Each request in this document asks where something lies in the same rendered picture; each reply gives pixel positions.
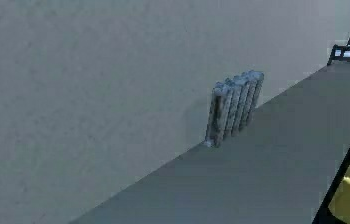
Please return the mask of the grey ribbed radiator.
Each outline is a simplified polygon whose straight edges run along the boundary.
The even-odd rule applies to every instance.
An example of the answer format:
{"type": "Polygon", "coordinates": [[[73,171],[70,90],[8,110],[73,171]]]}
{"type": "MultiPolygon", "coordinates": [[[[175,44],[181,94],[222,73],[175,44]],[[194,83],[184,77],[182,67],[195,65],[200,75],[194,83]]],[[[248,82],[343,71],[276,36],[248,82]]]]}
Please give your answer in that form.
{"type": "Polygon", "coordinates": [[[237,135],[248,125],[263,81],[262,72],[250,70],[215,84],[204,140],[206,146],[219,147],[224,139],[237,135]]]}

